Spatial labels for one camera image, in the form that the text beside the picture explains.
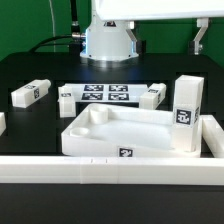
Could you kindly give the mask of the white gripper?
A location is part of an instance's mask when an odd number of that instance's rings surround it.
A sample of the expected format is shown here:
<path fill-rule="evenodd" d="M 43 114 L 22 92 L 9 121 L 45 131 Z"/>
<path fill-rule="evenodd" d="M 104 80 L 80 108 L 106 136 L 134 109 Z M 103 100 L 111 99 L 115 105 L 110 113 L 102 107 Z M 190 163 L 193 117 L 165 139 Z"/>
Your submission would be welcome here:
<path fill-rule="evenodd" d="M 224 0 L 93 0 L 102 20 L 161 20 L 198 18 L 198 32 L 190 42 L 190 53 L 199 55 L 201 40 L 209 28 L 211 17 L 224 17 Z M 126 32 L 136 53 L 135 22 L 127 23 Z"/>

